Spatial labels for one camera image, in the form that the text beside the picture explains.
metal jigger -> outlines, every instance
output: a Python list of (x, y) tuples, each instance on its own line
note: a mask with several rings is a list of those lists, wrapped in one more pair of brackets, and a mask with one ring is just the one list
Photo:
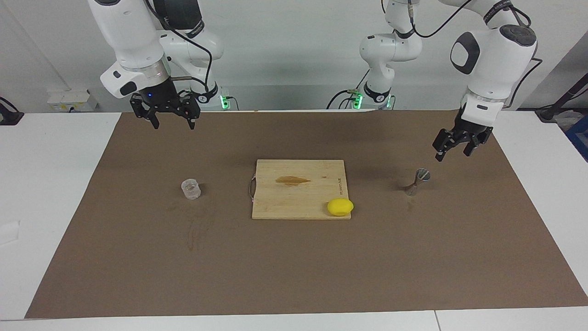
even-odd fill
[(420, 183), (426, 183), (431, 179), (431, 173), (425, 168), (420, 168), (416, 171), (415, 182), (405, 187), (405, 193), (409, 197), (414, 197), (419, 190)]

table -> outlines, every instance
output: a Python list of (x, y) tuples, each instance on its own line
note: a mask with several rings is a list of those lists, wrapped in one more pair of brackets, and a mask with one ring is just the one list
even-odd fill
[[(24, 316), (59, 240), (75, 212), (119, 114), (29, 114), (14, 128), (0, 130), (0, 191), (2, 216), (20, 220), (20, 239), (0, 246), (0, 319)], [(520, 181), (570, 264), (584, 291), (588, 286), (588, 224), (582, 196), (588, 191), (588, 165), (556, 125), (542, 124), (531, 113), (503, 112), (495, 129), (497, 140)], [(41, 327), (76, 329), (81, 325), (110, 329), (185, 329), (214, 325), (229, 330), (309, 329), (548, 330), (545, 321), (569, 330), (585, 329), (588, 308), (475, 310), (343, 315), (142, 317), (117, 319), (2, 322), (8, 330)]]

yellow lemon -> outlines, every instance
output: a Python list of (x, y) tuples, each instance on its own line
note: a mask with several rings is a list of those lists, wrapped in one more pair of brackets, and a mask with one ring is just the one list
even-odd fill
[(346, 216), (353, 210), (353, 202), (349, 199), (334, 199), (329, 202), (327, 209), (333, 216)]

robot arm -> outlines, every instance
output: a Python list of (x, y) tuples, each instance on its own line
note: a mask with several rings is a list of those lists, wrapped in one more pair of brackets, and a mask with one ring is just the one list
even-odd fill
[[(466, 3), (466, 0), (439, 1), (455, 7)], [(410, 61), (419, 56), (422, 41), (414, 30), (418, 6), (419, 0), (390, 0), (386, 21), (394, 31), (368, 36), (362, 41), (360, 54), (370, 67), (363, 87), (366, 107), (382, 108), (389, 98), (394, 70), (388, 63)], [(537, 49), (535, 33), (521, 22), (510, 0), (470, 0), (464, 8), (478, 13), (488, 29), (465, 32), (453, 46), (453, 66), (469, 75), (470, 81), (455, 126), (452, 130), (441, 130), (433, 143), (439, 161), (461, 143), (467, 143), (464, 153), (470, 156), (488, 141), (498, 112)]]
[[(149, 120), (155, 128), (159, 127), (156, 113), (171, 112), (185, 118), (194, 129), (201, 111), (198, 100), (208, 103), (217, 96), (219, 88), (207, 72), (210, 57), (220, 58), (223, 48), (217, 37), (205, 30), (198, 0), (153, 3), (155, 9), (146, 0), (88, 0), (98, 27), (116, 54), (116, 63), (102, 74), (101, 81), (117, 98), (130, 95), (135, 115)], [(172, 26), (186, 39), (199, 38), (207, 43), (212, 49), (210, 56), (196, 51), (183, 38), (176, 41), (158, 33), (150, 9), (158, 18), (165, 18), (164, 27)], [(202, 85), (191, 84), (187, 95), (180, 97), (171, 77), (170, 60), (189, 75), (187, 78)]]
[[(413, 1), (414, 10), (419, 1)], [(390, 0), (386, 22), (394, 31), (391, 34), (371, 35), (362, 40), (360, 55), (370, 68), (363, 86), (364, 108), (382, 108), (387, 103), (395, 76), (389, 63), (414, 60), (423, 49), (422, 40), (410, 24), (407, 6), (407, 0)]]
[[(439, 1), (456, 7), (464, 3)], [(453, 66), (470, 81), (453, 129), (442, 129), (433, 143), (440, 162), (461, 143), (467, 143), (464, 154), (470, 156), (488, 141), (498, 113), (537, 50), (535, 33), (520, 21), (509, 0), (474, 0), (465, 8), (482, 16), (489, 29), (465, 32), (451, 51)]]

brown mat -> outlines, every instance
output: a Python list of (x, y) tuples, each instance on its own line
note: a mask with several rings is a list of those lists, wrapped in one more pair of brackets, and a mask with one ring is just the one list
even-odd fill
[[(27, 318), (586, 306), (497, 142), (454, 112), (124, 114)], [(251, 220), (257, 159), (342, 159), (349, 221)], [(433, 174), (418, 196), (398, 186)], [(183, 197), (186, 178), (203, 196)]]

